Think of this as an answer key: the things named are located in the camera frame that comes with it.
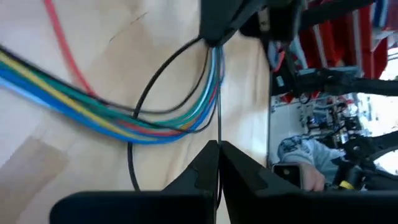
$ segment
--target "wooden surface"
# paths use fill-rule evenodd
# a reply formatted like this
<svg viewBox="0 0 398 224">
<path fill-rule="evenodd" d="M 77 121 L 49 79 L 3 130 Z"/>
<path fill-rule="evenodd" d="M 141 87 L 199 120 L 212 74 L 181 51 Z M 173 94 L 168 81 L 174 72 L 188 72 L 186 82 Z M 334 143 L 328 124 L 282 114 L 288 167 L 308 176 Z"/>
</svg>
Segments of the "wooden surface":
<svg viewBox="0 0 398 224">
<path fill-rule="evenodd" d="M 161 63 L 198 34 L 198 0 L 55 0 L 73 55 L 96 92 L 135 105 Z M 41 0 L 0 0 L 0 43 L 75 83 Z M 268 65 L 256 40 L 236 34 L 224 47 L 223 139 L 261 164 L 266 160 Z M 169 108 L 197 79 L 203 44 L 171 64 L 144 107 Z M 144 190 L 160 190 L 210 139 L 200 134 L 163 146 L 137 146 L 134 162 Z M 1 223 L 47 223 L 52 205 L 82 190 L 132 190 L 126 143 L 79 125 L 0 86 Z M 229 223 L 224 202 L 218 223 Z"/>
</svg>

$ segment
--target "gray hoodie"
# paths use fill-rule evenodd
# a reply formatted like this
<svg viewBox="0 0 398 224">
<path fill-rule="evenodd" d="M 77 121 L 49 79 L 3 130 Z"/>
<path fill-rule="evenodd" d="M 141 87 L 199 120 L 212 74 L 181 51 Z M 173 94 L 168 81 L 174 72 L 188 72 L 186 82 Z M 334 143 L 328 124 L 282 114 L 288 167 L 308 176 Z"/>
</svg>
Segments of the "gray hoodie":
<svg viewBox="0 0 398 224">
<path fill-rule="evenodd" d="M 278 147 L 281 163 L 306 162 L 317 168 L 331 184 L 337 172 L 337 166 L 331 160 L 344 156 L 339 149 L 330 149 L 324 144 L 308 136 L 294 136 L 283 140 Z"/>
</svg>

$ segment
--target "black cable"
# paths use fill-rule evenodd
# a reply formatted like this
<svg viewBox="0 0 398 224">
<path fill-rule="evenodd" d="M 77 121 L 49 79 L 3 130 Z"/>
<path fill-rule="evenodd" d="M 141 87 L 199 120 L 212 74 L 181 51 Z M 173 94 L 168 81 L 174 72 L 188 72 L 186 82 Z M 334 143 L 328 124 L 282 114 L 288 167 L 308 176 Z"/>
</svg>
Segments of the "black cable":
<svg viewBox="0 0 398 224">
<path fill-rule="evenodd" d="M 387 55 L 387 57 L 392 57 L 392 56 L 395 56 L 395 55 L 398 55 L 398 53 Z"/>
<path fill-rule="evenodd" d="M 398 59 L 398 57 L 392 57 L 392 58 L 389 58 L 388 61 L 397 60 L 397 59 Z"/>
<path fill-rule="evenodd" d="M 173 62 L 175 58 L 177 58 L 182 52 L 187 50 L 189 47 L 191 47 L 193 44 L 199 42 L 201 40 L 201 37 L 197 37 L 188 43 L 186 43 L 184 46 L 182 46 L 180 49 L 178 49 L 171 57 L 169 57 L 163 64 L 160 66 L 158 71 L 155 72 L 155 74 L 152 76 L 152 78 L 149 80 L 149 83 L 145 87 L 144 91 L 142 92 L 142 95 L 140 96 L 136 109 L 133 114 L 133 118 L 137 118 L 138 114 L 140 113 L 140 110 L 142 108 L 142 105 L 144 104 L 145 99 L 148 96 L 149 90 L 154 86 L 156 80 L 160 77 L 162 72 L 167 68 L 167 66 L 170 65 L 170 63 Z M 131 183 L 134 187 L 135 191 L 140 191 L 139 184 L 137 181 L 136 173 L 134 170 L 134 158 L 133 158 L 133 144 L 129 142 L 127 144 L 127 165 L 129 166 L 129 173 L 130 173 L 130 179 Z"/>
<path fill-rule="evenodd" d="M 345 128 L 345 125 L 341 125 L 336 131 L 333 131 L 332 133 L 330 133 L 330 134 L 327 134 L 325 137 L 323 137 L 324 139 L 325 138 L 328 138 L 328 137 L 330 137 L 330 136 L 334 136 L 335 134 L 337 134 L 340 130 L 342 130 L 343 128 Z"/>
<path fill-rule="evenodd" d="M 218 60 L 221 60 L 221 52 L 218 52 Z M 218 72 L 218 76 L 217 76 L 217 82 L 216 82 L 216 86 L 217 86 L 217 112 L 218 112 L 218 116 L 217 116 L 217 120 L 218 120 L 218 147 L 219 150 L 221 150 L 222 147 L 222 139 L 221 139 L 221 131 L 222 131 L 222 127 L 221 127 L 221 67 L 218 64 L 217 65 L 217 72 Z M 223 184 L 221 183 L 221 178 L 220 178 L 220 168 L 218 168 L 218 175 L 217 178 L 219 179 L 219 186 L 218 186 L 218 193 L 217 193 L 217 209 L 220 206 L 221 203 L 221 197 L 223 194 Z"/>
<path fill-rule="evenodd" d="M 223 197 L 223 183 L 220 178 L 220 172 L 218 172 L 218 180 L 219 180 L 219 185 L 218 185 L 218 193 L 217 193 L 217 209 L 220 207 L 221 199 Z"/>
<path fill-rule="evenodd" d="M 83 92 L 83 91 L 77 89 L 76 87 L 71 86 L 70 84 L 61 81 L 61 80 L 59 80 L 58 78 L 53 77 L 52 75 L 49 75 L 48 73 L 44 72 L 43 70 L 40 70 L 40 69 L 38 69 L 37 67 L 33 66 L 32 64 L 29 64 L 28 62 L 26 62 L 26 61 L 20 59 L 19 57 L 16 57 L 16 56 L 13 55 L 12 53 L 10 53 L 10 52 L 8 52 L 6 49 L 4 49 L 1 45 L 0 45 L 0 50 L 2 50 L 7 56 L 9 56 L 10 58 L 12 58 L 13 60 L 16 60 L 16 61 L 18 61 L 19 63 L 23 64 L 23 66 L 28 67 L 28 68 L 29 68 L 30 70 L 32 70 L 33 72 L 41 73 L 42 75 L 48 77 L 49 79 L 52 79 L 52 80 L 54 80 L 54 81 L 56 81 L 56 82 L 59 82 L 59 83 L 61 83 L 62 85 L 65 85 L 65 86 L 67 86 L 67 87 L 69 87 L 69 88 L 71 88 L 71 89 L 74 89 L 75 91 L 78 91 L 78 92 L 81 93 L 82 95 L 86 95 L 86 96 L 88 96 L 88 97 L 90 97 L 90 98 L 92 98 L 92 99 L 94 99 L 94 100 L 98 100 L 99 102 L 101 102 L 101 103 L 103 103 L 103 104 L 105 104 L 105 105 L 111 105 L 111 106 L 115 106 L 115 105 L 116 105 L 116 107 L 118 106 L 116 103 L 112 103 L 112 102 L 106 101 L 106 100 L 104 100 L 104 99 L 102 99 L 102 98 L 100 98 L 100 97 L 88 95 L 87 93 L 85 93 L 85 92 Z M 177 110 L 177 109 L 181 108 L 181 107 L 192 97 L 192 95 L 194 94 L 194 92 L 195 92 L 195 91 L 197 90 L 197 88 L 199 87 L 200 82 L 201 82 L 201 80 L 203 79 L 203 76 L 204 76 L 204 74 L 205 74 L 205 72 L 206 72 L 206 66 L 207 66 L 207 61 L 208 61 L 208 54 L 209 54 L 209 49 L 208 49 L 208 51 L 207 51 L 206 59 L 205 59 L 205 64 L 204 64 L 204 66 L 203 66 L 203 70 L 202 70 L 202 73 L 201 73 L 201 75 L 200 75 L 200 78 L 199 78 L 198 82 L 196 83 L 196 85 L 194 86 L 194 88 L 191 90 L 191 92 L 185 97 L 185 99 L 184 99 L 181 103 L 179 103 L 177 106 L 174 106 L 173 108 L 168 109 L 168 110 L 165 110 L 165 111 L 145 111 L 145 113 L 147 113 L 147 114 L 151 114 L 151 113 L 152 113 L 152 114 L 156 114 L 156 113 L 157 113 L 157 114 L 161 114 L 161 113 L 170 113 L 170 112 L 173 112 L 174 110 Z M 166 126 L 166 125 L 161 125 L 161 124 L 155 124 L 155 123 L 153 123 L 153 122 L 151 122 L 151 121 L 147 121 L 147 120 L 145 120 L 145 119 L 135 118 L 134 116 L 130 116 L 130 118 L 135 119 L 135 120 L 137 120 L 137 121 L 140 121 L 140 122 L 142 122 L 142 123 L 144 123 L 144 124 L 151 125 L 152 127 L 155 127 L 155 128 L 171 129 L 171 130 L 178 131 L 178 132 L 181 132 L 181 133 L 199 133 L 199 132 L 203 131 L 202 129 L 199 129 L 199 130 L 185 130 L 185 129 L 175 128 L 175 127 L 172 127 L 172 126 Z"/>
<path fill-rule="evenodd" d="M 13 60 L 15 60 L 18 63 L 22 64 L 23 66 L 27 67 L 29 70 L 32 70 L 35 73 L 40 73 L 41 75 L 45 76 L 48 79 L 51 79 L 51 80 L 53 80 L 55 82 L 58 82 L 58 83 L 61 83 L 62 85 L 65 85 L 68 88 L 79 92 L 79 94 L 81 94 L 81 95 L 85 95 L 87 97 L 90 97 L 93 100 L 96 100 L 97 102 L 102 103 L 102 104 L 104 104 L 106 106 L 112 106 L 114 108 L 121 109 L 121 110 L 128 111 L 128 112 L 135 112 L 136 111 L 135 108 L 131 108 L 131 107 L 128 107 L 128 106 L 120 105 L 120 104 L 112 102 L 112 101 L 108 101 L 108 100 L 106 100 L 106 99 L 104 99 L 104 98 L 102 98 L 100 96 L 91 96 L 91 95 L 87 94 L 86 92 L 78 89 L 77 87 L 62 81 L 61 79 L 59 79 L 59 78 L 57 78 L 57 77 L 55 77 L 53 75 L 50 75 L 48 72 L 45 72 L 42 69 L 39 69 L 38 66 L 34 65 L 33 63 L 30 63 L 30 62 L 28 62 L 26 60 L 21 59 L 20 57 L 16 56 L 15 54 L 11 53 L 10 51 L 8 51 L 2 45 L 0 45 L 0 50 L 2 52 L 4 52 L 8 57 L 12 58 Z M 170 109 L 167 109 L 167 110 L 158 110 L 158 111 L 156 111 L 156 110 L 140 110 L 139 112 L 140 113 L 145 113 L 145 114 L 168 114 L 168 113 L 171 113 L 171 112 L 174 112 L 174 111 L 180 109 L 193 96 L 193 94 L 198 89 L 198 87 L 200 85 L 200 82 L 202 81 L 202 79 L 204 77 L 204 74 L 205 74 L 205 71 L 206 71 L 208 55 L 209 55 L 209 50 L 207 50 L 206 58 L 205 58 L 205 64 L 203 66 L 202 73 L 201 73 L 197 83 L 190 90 L 188 95 L 178 105 L 176 105 L 176 106 L 174 106 L 174 107 L 172 107 Z"/>
<path fill-rule="evenodd" d="M 301 97 L 298 98 L 298 101 L 302 104 L 302 105 L 306 105 L 307 103 L 309 103 L 311 100 L 311 95 L 308 95 L 308 98 L 305 102 L 301 101 Z"/>
<path fill-rule="evenodd" d="M 211 112 L 210 118 L 207 121 L 207 123 L 202 128 L 195 130 L 194 133 L 199 133 L 201 131 L 204 131 L 211 124 L 211 122 L 213 121 L 213 118 L 214 118 L 215 114 L 216 114 L 216 106 L 214 105 L 213 111 Z M 131 179 L 132 185 L 133 185 L 133 187 L 134 187 L 134 189 L 136 191 L 140 191 L 139 190 L 139 186 L 138 186 L 136 173 L 135 173 L 135 170 L 134 170 L 134 163 L 132 161 L 133 160 L 133 158 L 132 158 L 133 157 L 133 155 L 132 155 L 132 147 L 133 147 L 133 145 L 131 143 L 127 144 L 127 164 L 129 166 L 129 173 L 130 173 L 130 179 Z"/>
</svg>

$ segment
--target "yellow wire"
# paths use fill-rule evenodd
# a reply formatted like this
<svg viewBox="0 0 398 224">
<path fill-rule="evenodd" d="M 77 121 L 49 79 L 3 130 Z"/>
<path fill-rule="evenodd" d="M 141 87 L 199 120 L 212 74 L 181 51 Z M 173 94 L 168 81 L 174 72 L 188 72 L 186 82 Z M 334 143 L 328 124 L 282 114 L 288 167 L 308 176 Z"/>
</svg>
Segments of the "yellow wire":
<svg viewBox="0 0 398 224">
<path fill-rule="evenodd" d="M 28 68 L 25 68 L 24 66 L 20 65 L 18 62 L 15 60 L 9 58 L 7 55 L 4 53 L 0 52 L 0 60 L 3 61 L 6 65 L 10 66 L 13 68 L 15 71 L 19 72 L 23 77 L 27 78 L 30 80 L 32 83 L 35 83 L 37 86 L 41 87 L 41 89 L 47 91 L 50 93 L 52 96 L 54 96 L 56 99 L 64 102 L 66 105 L 69 107 L 73 108 L 75 111 L 81 113 L 82 115 L 86 116 L 87 118 L 93 120 L 100 126 L 113 131 L 115 133 L 118 133 L 120 135 L 123 135 L 125 137 L 129 138 L 134 138 L 134 139 L 141 139 L 141 137 L 136 136 L 134 134 L 128 133 L 121 128 L 111 124 L 109 121 L 100 118 L 99 116 L 95 115 L 94 113 L 88 111 L 86 108 L 84 108 L 82 105 L 76 103 L 74 100 L 69 98 L 67 95 L 64 95 L 63 93 L 59 92 L 58 90 L 54 89 L 52 86 L 38 78 L 34 73 L 32 73 Z M 154 138 L 145 138 L 145 140 L 154 140 Z"/>
</svg>

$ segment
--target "wire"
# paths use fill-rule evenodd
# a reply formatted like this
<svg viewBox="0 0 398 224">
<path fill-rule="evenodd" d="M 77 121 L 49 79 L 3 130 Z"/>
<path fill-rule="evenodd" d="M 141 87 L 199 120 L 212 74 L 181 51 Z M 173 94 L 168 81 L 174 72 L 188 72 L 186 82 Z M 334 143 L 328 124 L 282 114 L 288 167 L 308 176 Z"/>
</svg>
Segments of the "wire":
<svg viewBox="0 0 398 224">
<path fill-rule="evenodd" d="M 220 50 L 218 56 L 220 58 L 224 58 L 223 57 L 223 51 Z M 222 78 L 224 77 L 224 73 L 225 73 L 225 61 L 221 59 L 221 66 L 218 66 L 217 69 L 217 111 L 218 111 L 218 147 L 219 150 L 221 150 L 223 142 L 222 142 L 222 125 L 221 125 L 221 82 L 222 82 Z M 217 209 L 220 206 L 221 203 L 221 198 L 222 198 L 222 194 L 223 194 L 223 184 L 220 178 L 220 167 L 218 167 L 218 175 L 217 178 L 219 179 L 219 186 L 218 186 L 218 193 L 217 193 Z"/>
<path fill-rule="evenodd" d="M 280 67 L 282 66 L 282 62 L 285 59 L 285 52 L 283 50 L 278 50 L 278 52 L 279 52 L 279 61 L 277 66 L 274 68 L 272 72 L 278 72 Z"/>
<path fill-rule="evenodd" d="M 309 103 L 311 100 L 311 95 L 308 95 L 307 100 L 305 102 L 301 101 L 301 96 L 298 98 L 298 101 L 302 104 L 302 105 L 306 105 L 307 103 Z"/>
<path fill-rule="evenodd" d="M 58 44 L 60 46 L 61 52 L 63 54 L 64 59 L 66 60 L 69 68 L 72 73 L 77 77 L 79 82 L 84 86 L 87 90 L 88 94 L 95 96 L 96 93 L 90 87 L 90 84 L 85 80 L 83 74 L 79 70 L 75 60 L 73 59 L 73 55 L 70 52 L 70 48 L 68 46 L 68 42 L 66 41 L 65 34 L 63 33 L 59 18 L 57 16 L 57 12 L 55 10 L 55 6 L 52 0 L 44 0 L 45 8 L 47 13 L 49 14 L 52 26 L 54 28 L 55 35 L 57 36 Z"/>
<path fill-rule="evenodd" d="M 11 54 L 11 53 L 9 53 L 7 51 L 4 51 L 4 54 L 6 54 L 8 57 L 12 58 L 13 60 L 19 62 L 22 65 L 27 65 L 27 68 L 32 68 L 32 65 L 26 64 L 24 61 L 22 61 L 21 59 L 17 58 L 13 54 Z M 210 74 L 213 74 L 213 67 L 214 67 L 214 61 L 212 60 L 212 66 L 211 66 L 211 70 L 209 72 Z M 38 70 L 35 67 L 33 67 L 32 71 L 35 72 L 35 74 L 39 75 L 39 76 L 41 76 L 42 74 L 46 74 L 46 73 Z M 51 78 L 46 79 L 45 81 L 49 85 L 52 85 L 54 88 L 57 88 L 59 91 L 61 91 L 63 93 L 67 93 L 68 92 L 67 90 L 65 90 L 66 88 L 68 88 L 68 87 L 66 87 L 67 84 L 57 83 Z M 113 111 L 111 109 L 108 109 L 103 104 L 97 102 L 96 100 L 90 98 L 89 96 L 87 96 L 86 98 L 79 97 L 80 94 L 77 91 L 70 92 L 68 94 L 68 96 L 71 99 L 77 99 L 83 105 L 87 104 L 86 106 L 88 107 L 88 109 L 90 109 L 90 111 L 92 111 L 94 113 L 103 114 L 103 115 L 109 116 L 110 118 L 118 118 L 118 119 L 121 119 L 123 121 L 132 122 L 135 125 L 142 125 L 142 123 L 138 123 L 138 121 L 136 119 L 133 119 L 130 115 L 122 114 L 122 113 L 120 113 L 118 111 Z M 183 123 L 186 123 L 186 122 L 189 122 L 189 121 L 193 120 L 194 117 L 198 116 L 198 113 L 201 110 L 204 109 L 204 106 L 205 106 L 205 104 L 203 104 L 203 98 L 204 97 L 206 97 L 206 95 L 202 93 L 202 95 L 200 97 L 202 100 L 198 100 L 195 103 L 195 106 L 193 106 L 193 108 L 186 115 L 171 120 L 172 123 L 169 122 L 170 120 L 169 121 L 160 121 L 161 126 L 160 125 L 151 126 L 150 124 L 152 124 L 153 122 L 144 121 L 142 119 L 139 122 L 144 122 L 144 125 L 147 126 L 148 128 L 151 128 L 151 127 L 152 128 L 168 128 L 168 126 L 171 126 L 171 125 L 173 125 L 173 126 L 182 125 Z"/>
<path fill-rule="evenodd" d="M 199 42 L 201 40 L 201 37 L 197 37 L 188 43 L 186 43 L 184 46 L 182 46 L 180 49 L 178 49 L 170 58 L 168 58 L 162 66 L 158 69 L 158 71 L 155 72 L 155 74 L 152 76 L 152 78 L 149 80 L 149 83 L 147 86 L 144 88 L 144 91 L 142 92 L 142 95 L 138 99 L 137 105 L 136 105 L 136 110 L 134 111 L 133 118 L 138 118 L 138 114 L 142 108 L 142 105 L 144 104 L 145 99 L 148 96 L 148 93 L 150 89 L 154 86 L 156 80 L 160 77 L 162 72 L 170 65 L 170 63 L 173 62 L 175 58 L 177 58 L 182 52 L 187 50 L 189 47 L 191 47 L 193 44 Z M 133 159 L 133 144 L 132 142 L 127 143 L 127 164 L 129 166 L 129 173 L 130 173 L 130 179 L 132 182 L 132 185 L 135 189 L 135 191 L 140 191 L 139 184 L 137 181 L 136 173 L 134 172 L 134 159 Z"/>
<path fill-rule="evenodd" d="M 7 60 L 5 61 L 5 64 L 7 64 L 8 66 L 10 66 L 10 67 L 13 68 L 14 70 L 15 70 L 15 69 L 16 69 L 16 70 L 19 70 L 19 72 L 21 71 L 21 69 L 24 69 L 25 72 L 29 72 L 29 71 L 27 71 L 27 69 L 25 69 L 24 67 L 18 65 L 16 62 L 13 62 L 12 60 L 7 59 Z M 143 119 L 140 119 L 140 121 L 142 121 L 142 122 L 144 122 L 144 123 L 146 123 L 146 124 L 148 124 L 148 125 L 157 126 L 157 127 L 160 127 L 160 128 L 172 128 L 172 129 L 174 128 L 174 127 L 170 127 L 170 126 L 166 126 L 166 125 L 161 125 L 161 124 L 157 125 L 157 124 L 151 123 L 151 122 L 149 122 L 149 121 L 145 121 L 145 120 L 143 120 Z M 176 129 L 176 131 L 184 132 L 184 130 L 182 130 L 182 129 Z"/>
<path fill-rule="evenodd" d="M 120 134 L 113 133 L 107 129 L 104 129 L 104 127 L 98 125 L 97 123 L 93 122 L 92 120 L 88 119 L 87 117 L 82 116 L 82 114 L 79 113 L 78 111 L 73 110 L 72 108 L 68 107 L 67 105 L 65 105 L 64 103 L 59 101 L 58 99 L 54 98 L 52 95 L 50 95 L 46 91 L 40 89 L 39 87 L 33 85 L 32 83 L 29 83 L 29 82 L 21 79 L 19 76 L 15 75 L 14 73 L 12 73 L 9 70 L 7 71 L 7 70 L 1 69 L 0 75 L 5 80 L 11 82 L 12 84 L 15 84 L 17 86 L 25 86 L 25 88 L 24 88 L 25 90 L 27 90 L 29 93 L 33 94 L 34 96 L 38 97 L 39 99 L 41 99 L 46 104 L 51 105 L 57 111 L 62 112 L 63 114 L 73 118 L 76 121 L 81 122 L 82 124 L 92 128 L 100 133 L 109 135 L 114 138 L 118 138 L 123 141 L 134 141 L 134 143 L 138 143 L 138 144 L 165 144 L 165 143 L 170 143 L 170 142 L 176 141 L 176 140 L 184 137 L 184 135 L 185 135 L 185 134 L 181 134 L 179 136 L 174 136 L 174 137 L 170 137 L 167 139 L 158 139 L 155 141 L 145 141 L 145 140 L 141 140 L 141 139 L 127 138 Z M 193 128 L 196 128 L 205 120 L 205 118 L 208 116 L 208 113 L 210 112 L 210 107 L 213 106 L 214 103 L 215 103 L 215 101 L 213 101 L 211 103 L 211 105 L 209 105 L 209 107 L 207 107 L 207 109 L 201 114 L 201 116 L 198 118 L 198 120 L 193 125 Z"/>
<path fill-rule="evenodd" d="M 128 106 L 124 106 L 124 105 L 120 105 L 118 103 L 115 102 L 111 102 L 108 101 L 100 96 L 93 96 L 93 95 L 89 95 L 81 90 L 79 90 L 78 88 L 74 87 L 73 85 L 69 84 L 69 83 L 65 83 L 64 81 L 60 80 L 59 78 L 56 78 L 53 75 L 49 75 L 48 72 L 39 70 L 37 68 L 37 66 L 26 62 L 25 60 L 21 60 L 19 57 L 15 56 L 14 54 L 12 54 L 10 51 L 8 51 L 6 48 L 4 48 L 3 46 L 0 45 L 0 51 L 2 51 L 4 54 L 6 54 L 8 57 L 10 57 L 11 59 L 17 61 L 18 63 L 20 63 L 21 65 L 27 67 L 29 70 L 33 71 L 34 73 L 37 73 L 38 75 L 42 76 L 44 79 L 46 79 L 47 82 L 53 82 L 54 84 L 58 84 L 58 85 L 63 85 L 63 88 L 71 91 L 73 93 L 73 95 L 81 95 L 82 97 L 87 97 L 90 98 L 89 100 L 91 100 L 93 103 L 96 104 L 102 104 L 105 106 L 112 106 L 113 108 L 117 108 L 117 109 L 121 109 L 124 111 L 130 111 L 130 112 L 134 112 L 135 108 L 131 108 Z M 204 73 L 206 71 L 206 66 L 207 66 L 207 61 L 208 61 L 208 53 L 206 54 L 206 59 L 205 59 L 205 65 L 203 66 L 203 70 L 202 73 L 196 83 L 196 85 L 192 88 L 191 92 L 185 97 L 185 99 L 179 103 L 178 105 L 174 106 L 173 108 L 167 109 L 167 110 L 140 110 L 140 113 L 145 113 L 145 114 L 168 114 L 171 112 L 174 112 L 178 109 L 180 109 L 191 97 L 192 95 L 196 92 L 197 88 L 199 87 L 200 82 L 203 79 Z"/>
<path fill-rule="evenodd" d="M 343 128 L 345 128 L 345 125 L 341 125 L 336 131 L 333 131 L 332 133 L 330 133 L 330 134 L 327 134 L 325 137 L 323 137 L 323 138 L 328 138 L 328 137 L 330 137 L 330 136 L 334 136 L 335 134 L 337 134 L 340 130 L 342 130 Z"/>
<path fill-rule="evenodd" d="M 70 99 L 68 96 L 64 95 L 63 93 L 57 91 L 54 89 L 52 86 L 35 76 L 34 73 L 32 73 L 30 70 L 26 69 L 25 67 L 20 66 L 17 62 L 13 61 L 7 55 L 3 54 L 0 52 L 0 60 L 2 60 L 5 64 L 13 68 L 15 71 L 20 73 L 23 77 L 26 79 L 30 80 L 32 83 L 36 84 L 39 86 L 41 89 L 45 90 L 46 92 L 50 93 L 52 96 L 54 96 L 56 99 L 62 101 L 65 103 L 67 106 L 73 108 L 74 110 L 78 111 L 79 113 L 83 114 L 87 118 L 93 120 L 94 122 L 98 123 L 99 125 L 105 127 L 106 129 L 113 131 L 115 133 L 118 133 L 122 136 L 126 136 L 129 138 L 136 138 L 137 136 L 126 132 L 125 130 L 111 124 L 107 120 L 93 114 L 86 108 L 84 108 L 82 105 L 76 103 L 72 99 Z"/>
</svg>

